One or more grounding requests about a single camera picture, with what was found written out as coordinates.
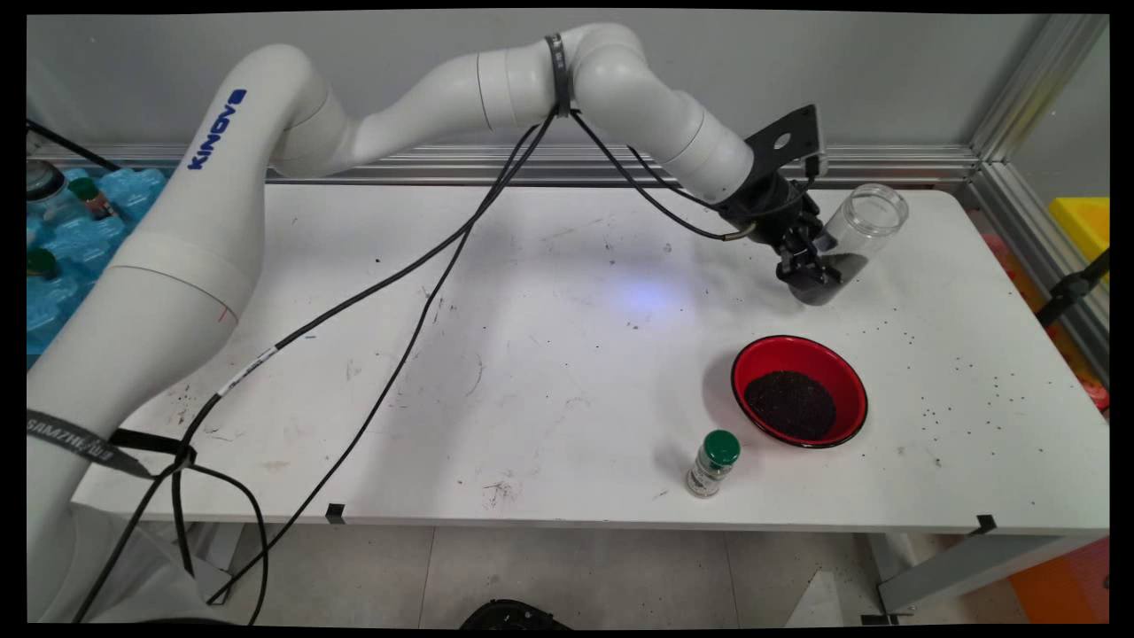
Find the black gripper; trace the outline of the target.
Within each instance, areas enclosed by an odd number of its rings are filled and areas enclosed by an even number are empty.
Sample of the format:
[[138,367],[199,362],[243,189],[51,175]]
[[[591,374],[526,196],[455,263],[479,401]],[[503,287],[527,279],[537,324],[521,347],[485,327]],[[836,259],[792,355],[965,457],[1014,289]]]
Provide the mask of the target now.
[[830,257],[837,239],[819,220],[819,206],[809,194],[815,173],[805,182],[792,181],[778,171],[750,176],[741,189],[717,203],[716,211],[734,227],[721,241],[765,244],[779,250],[776,277],[788,286],[797,301],[826,306],[845,286],[843,270]]

